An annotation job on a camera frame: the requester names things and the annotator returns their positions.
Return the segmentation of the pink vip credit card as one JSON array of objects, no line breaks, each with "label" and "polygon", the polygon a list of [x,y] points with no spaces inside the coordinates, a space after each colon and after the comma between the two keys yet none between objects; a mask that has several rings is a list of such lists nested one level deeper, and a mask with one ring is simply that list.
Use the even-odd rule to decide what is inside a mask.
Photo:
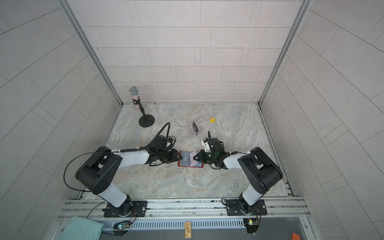
[{"label": "pink vip credit card", "polygon": [[192,168],[201,168],[202,163],[198,162],[197,160],[194,159],[194,157],[197,155],[197,151],[191,152],[190,153],[190,166]]}]

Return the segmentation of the red leather card holder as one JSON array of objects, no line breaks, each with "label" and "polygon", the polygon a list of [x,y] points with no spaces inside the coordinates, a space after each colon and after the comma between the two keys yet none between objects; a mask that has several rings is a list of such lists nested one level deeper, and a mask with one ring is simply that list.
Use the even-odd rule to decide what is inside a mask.
[{"label": "red leather card holder", "polygon": [[180,155],[182,156],[182,159],[178,161],[178,167],[183,168],[192,168],[190,166],[190,153],[191,151],[180,151]]}]

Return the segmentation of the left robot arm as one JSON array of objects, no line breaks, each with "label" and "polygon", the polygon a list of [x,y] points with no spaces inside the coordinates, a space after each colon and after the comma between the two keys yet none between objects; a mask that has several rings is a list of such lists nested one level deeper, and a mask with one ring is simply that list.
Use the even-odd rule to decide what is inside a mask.
[{"label": "left robot arm", "polygon": [[159,161],[170,164],[182,159],[173,148],[173,137],[157,136],[150,144],[136,149],[111,150],[106,146],[97,149],[77,170],[75,177],[94,195],[98,195],[114,208],[127,204],[129,196],[113,182],[120,168],[133,165],[149,165]]}]

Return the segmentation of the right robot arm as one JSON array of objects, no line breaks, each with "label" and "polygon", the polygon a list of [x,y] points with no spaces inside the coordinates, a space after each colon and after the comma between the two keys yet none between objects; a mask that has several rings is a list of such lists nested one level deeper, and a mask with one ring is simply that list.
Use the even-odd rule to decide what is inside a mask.
[{"label": "right robot arm", "polygon": [[282,178],[280,167],[259,147],[247,153],[226,152],[224,143],[217,138],[202,141],[203,149],[193,159],[205,165],[214,165],[216,170],[243,170],[250,185],[239,196],[240,206],[244,212],[251,208]]}]

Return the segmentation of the microphone on black stand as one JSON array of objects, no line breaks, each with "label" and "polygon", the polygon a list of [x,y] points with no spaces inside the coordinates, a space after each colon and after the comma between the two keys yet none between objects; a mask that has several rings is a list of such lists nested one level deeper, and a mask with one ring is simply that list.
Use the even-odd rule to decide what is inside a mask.
[{"label": "microphone on black stand", "polygon": [[142,113],[142,116],[139,119],[139,125],[142,128],[148,128],[152,126],[155,123],[155,118],[152,115],[146,114],[139,96],[139,89],[136,86],[132,86],[130,87],[129,91],[130,91],[130,94],[132,95],[132,101],[134,105],[136,105],[139,108],[140,112]]}]

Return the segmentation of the right circuit board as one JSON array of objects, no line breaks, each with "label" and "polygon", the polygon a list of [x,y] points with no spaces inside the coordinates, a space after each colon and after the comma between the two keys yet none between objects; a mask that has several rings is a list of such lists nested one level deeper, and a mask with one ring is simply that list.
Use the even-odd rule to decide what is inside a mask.
[{"label": "right circuit board", "polygon": [[260,226],[260,220],[259,219],[243,219],[244,226],[246,228],[246,231],[248,234],[256,234],[259,226]]}]

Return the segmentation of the small wooden block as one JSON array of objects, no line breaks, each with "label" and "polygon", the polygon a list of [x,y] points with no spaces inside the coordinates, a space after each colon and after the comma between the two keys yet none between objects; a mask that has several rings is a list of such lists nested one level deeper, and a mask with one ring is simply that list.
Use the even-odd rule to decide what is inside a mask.
[{"label": "small wooden block", "polygon": [[192,237],[192,222],[185,222],[185,238],[189,239]]}]

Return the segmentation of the left green circuit board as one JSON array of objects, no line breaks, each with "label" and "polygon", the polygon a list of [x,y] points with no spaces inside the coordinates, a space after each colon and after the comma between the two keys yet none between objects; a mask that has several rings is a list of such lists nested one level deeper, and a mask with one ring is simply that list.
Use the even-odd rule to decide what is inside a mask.
[{"label": "left green circuit board", "polygon": [[129,229],[130,229],[131,222],[130,221],[122,221],[118,222],[113,226],[113,234],[115,236],[123,236],[125,235]]}]

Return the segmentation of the teal cloth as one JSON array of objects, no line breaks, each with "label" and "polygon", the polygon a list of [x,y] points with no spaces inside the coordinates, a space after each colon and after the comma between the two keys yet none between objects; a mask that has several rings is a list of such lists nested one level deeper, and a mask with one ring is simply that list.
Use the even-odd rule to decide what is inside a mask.
[{"label": "teal cloth", "polygon": [[64,228],[59,240],[99,240],[104,223],[81,217],[73,217]]}]

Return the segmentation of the orange object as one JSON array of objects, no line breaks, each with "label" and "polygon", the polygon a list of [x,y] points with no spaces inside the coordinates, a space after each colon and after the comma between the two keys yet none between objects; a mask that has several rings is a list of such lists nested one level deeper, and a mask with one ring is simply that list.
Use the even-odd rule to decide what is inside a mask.
[{"label": "orange object", "polygon": [[301,239],[301,237],[299,235],[292,233],[291,240],[300,240],[300,239]]}]

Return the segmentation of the aluminium corner profile right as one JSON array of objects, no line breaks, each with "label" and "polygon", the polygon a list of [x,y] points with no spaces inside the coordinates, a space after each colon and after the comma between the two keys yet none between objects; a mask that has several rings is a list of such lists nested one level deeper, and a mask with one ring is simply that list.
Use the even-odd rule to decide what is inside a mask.
[{"label": "aluminium corner profile right", "polygon": [[297,14],[296,18],[294,19],[293,25],[289,31],[289,34],[285,40],[285,43],[284,43],[283,48],[280,52],[280,55],[277,59],[277,62],[275,64],[275,66],[272,70],[272,73],[270,75],[270,78],[266,84],[266,88],[264,89],[264,91],[262,93],[261,99],[259,101],[259,106],[261,106],[266,101],[267,95],[272,88],[274,80],[276,79],[276,77],[278,75],[278,72],[279,72],[279,70],[280,70],[280,68],[284,62],[284,59],[287,56],[288,51],[289,51],[298,31],[300,29],[300,26],[301,26],[306,14],[307,14],[309,8],[310,8],[311,3],[312,3],[311,0],[302,1],[301,6],[300,6],[299,11],[298,11],[298,14]]}]

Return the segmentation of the aluminium corner profile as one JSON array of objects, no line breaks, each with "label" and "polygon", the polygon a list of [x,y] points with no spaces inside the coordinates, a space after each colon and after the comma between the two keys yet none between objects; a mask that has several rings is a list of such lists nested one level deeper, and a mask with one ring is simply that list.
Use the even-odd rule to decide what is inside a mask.
[{"label": "aluminium corner profile", "polygon": [[77,34],[81,44],[83,45],[86,52],[88,53],[91,61],[93,62],[94,66],[96,67],[97,71],[99,72],[101,78],[107,84],[107,86],[110,89],[110,91],[112,92],[113,96],[115,97],[115,99],[117,100],[119,105],[122,107],[123,102],[121,101],[120,96],[118,95],[118,93],[117,93],[115,87],[113,86],[109,76],[107,75],[104,67],[102,66],[100,59],[96,55],[95,50],[91,46],[91,43],[88,40],[85,32],[83,31],[82,26],[80,25],[79,21],[76,19],[76,16],[75,16],[71,6],[69,5],[68,1],[58,0],[58,4],[60,5],[61,9],[63,10],[64,15],[68,19],[68,21],[69,21],[70,25],[72,26],[72,28],[74,29],[75,33]]},{"label": "aluminium corner profile", "polygon": [[280,70],[280,68],[284,62],[284,59],[287,56],[288,51],[289,51],[298,31],[300,29],[300,26],[301,26],[306,14],[307,14],[309,8],[310,8],[311,3],[312,3],[311,0],[302,1],[301,6],[300,6],[299,11],[298,11],[298,14],[297,14],[296,18],[294,19],[293,25],[289,31],[289,34],[285,40],[285,43],[284,43],[283,48],[280,52],[280,55],[277,59],[277,62],[275,64],[275,66],[272,70],[272,73],[270,75],[270,78],[266,84],[266,88],[264,89],[264,91],[262,93],[261,99],[259,101],[259,106],[261,106],[266,101],[267,95],[272,88],[274,80],[276,79],[276,77],[278,75],[278,72],[279,72],[279,70]]}]

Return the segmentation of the aluminium corner profile left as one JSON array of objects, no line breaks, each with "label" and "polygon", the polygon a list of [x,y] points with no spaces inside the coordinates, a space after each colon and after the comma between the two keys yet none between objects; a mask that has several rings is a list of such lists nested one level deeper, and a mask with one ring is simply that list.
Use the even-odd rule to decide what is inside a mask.
[{"label": "aluminium corner profile left", "polygon": [[83,45],[86,52],[88,53],[91,61],[93,62],[94,66],[96,67],[97,71],[99,72],[101,78],[107,84],[107,86],[110,89],[110,91],[112,92],[113,96],[115,97],[115,99],[117,100],[119,105],[122,107],[123,102],[121,101],[120,96],[118,95],[118,93],[117,93],[115,87],[113,86],[109,76],[107,75],[104,67],[102,66],[100,59],[96,55],[95,50],[91,46],[91,43],[88,40],[85,32],[83,31],[82,26],[80,25],[79,21],[76,19],[76,16],[75,16],[71,6],[69,5],[68,1],[58,0],[58,4],[60,5],[61,9],[63,10],[64,15],[68,19],[68,21],[69,21],[70,25],[72,26],[72,28],[74,29],[75,33],[77,34],[81,44]]}]

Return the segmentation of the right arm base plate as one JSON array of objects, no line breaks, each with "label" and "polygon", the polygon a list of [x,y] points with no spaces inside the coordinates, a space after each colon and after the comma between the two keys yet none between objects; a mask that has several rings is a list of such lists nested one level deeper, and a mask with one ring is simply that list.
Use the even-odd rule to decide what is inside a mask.
[{"label": "right arm base plate", "polygon": [[266,216],[267,209],[265,201],[260,199],[253,205],[248,205],[245,200],[239,199],[221,199],[226,206],[228,216]]}]

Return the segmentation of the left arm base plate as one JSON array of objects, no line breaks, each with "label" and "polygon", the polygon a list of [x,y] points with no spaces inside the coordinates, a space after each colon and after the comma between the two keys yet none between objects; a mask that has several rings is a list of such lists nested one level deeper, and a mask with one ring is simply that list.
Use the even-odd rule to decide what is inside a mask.
[{"label": "left arm base plate", "polygon": [[111,203],[102,209],[105,218],[144,217],[146,214],[147,201],[127,200],[120,207],[114,207]]}]

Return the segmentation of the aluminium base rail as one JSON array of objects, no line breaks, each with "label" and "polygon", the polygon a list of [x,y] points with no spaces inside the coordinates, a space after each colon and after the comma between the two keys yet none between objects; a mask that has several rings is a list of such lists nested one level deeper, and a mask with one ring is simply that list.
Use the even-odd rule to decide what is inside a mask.
[{"label": "aluminium base rail", "polygon": [[301,197],[264,197],[266,216],[228,216],[221,198],[207,199],[147,199],[144,217],[105,218],[107,204],[101,200],[66,201],[56,217],[68,223],[73,217],[103,222],[108,230],[122,221],[130,221],[130,230],[176,230],[192,222],[193,229],[244,229],[243,219],[299,218],[302,222],[310,217],[310,211]]}]

